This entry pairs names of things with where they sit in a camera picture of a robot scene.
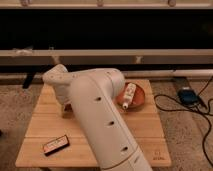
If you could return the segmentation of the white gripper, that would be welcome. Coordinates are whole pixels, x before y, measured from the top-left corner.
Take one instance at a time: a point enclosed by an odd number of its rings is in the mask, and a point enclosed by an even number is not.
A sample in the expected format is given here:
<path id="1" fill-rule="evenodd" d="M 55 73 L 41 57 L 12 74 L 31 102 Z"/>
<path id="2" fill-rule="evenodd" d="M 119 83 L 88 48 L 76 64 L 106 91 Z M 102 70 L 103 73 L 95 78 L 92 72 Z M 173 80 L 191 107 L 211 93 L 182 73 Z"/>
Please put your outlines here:
<path id="1" fill-rule="evenodd" d="M 61 114 L 60 116 L 62 118 L 66 117 L 66 111 L 65 111 L 65 105 L 66 104 L 71 104 L 69 99 L 68 99 L 68 92 L 65 87 L 55 87 L 55 96 L 57 101 L 61 104 Z"/>

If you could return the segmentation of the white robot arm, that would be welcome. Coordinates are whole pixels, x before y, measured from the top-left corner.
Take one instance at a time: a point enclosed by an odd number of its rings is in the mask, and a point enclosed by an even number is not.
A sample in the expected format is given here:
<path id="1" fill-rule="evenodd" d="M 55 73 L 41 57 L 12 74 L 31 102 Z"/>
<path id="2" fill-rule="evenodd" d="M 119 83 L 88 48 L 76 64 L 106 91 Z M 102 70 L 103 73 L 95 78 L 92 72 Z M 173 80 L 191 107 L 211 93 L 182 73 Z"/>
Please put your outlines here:
<path id="1" fill-rule="evenodd" d="M 69 104 L 101 171 L 153 171 L 113 103 L 125 78 L 115 68 L 70 72 L 62 64 L 43 75 L 60 104 Z"/>

